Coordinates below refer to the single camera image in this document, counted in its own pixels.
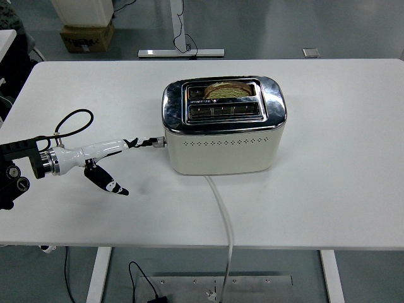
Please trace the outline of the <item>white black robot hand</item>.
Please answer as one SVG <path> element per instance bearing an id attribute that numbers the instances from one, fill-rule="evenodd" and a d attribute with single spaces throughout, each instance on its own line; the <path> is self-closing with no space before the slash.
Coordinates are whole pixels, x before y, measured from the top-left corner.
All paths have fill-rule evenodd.
<path id="1" fill-rule="evenodd" d="M 129 191 L 122 187 L 97 162 L 105 157 L 113 156 L 131 148 L 165 146 L 163 137 L 135 138 L 133 140 L 112 140 L 75 149 L 57 146 L 45 152 L 45 159 L 50 165 L 53 175 L 67 174 L 74 167 L 83 167 L 84 176 L 100 189 L 108 193 L 129 195 Z"/>

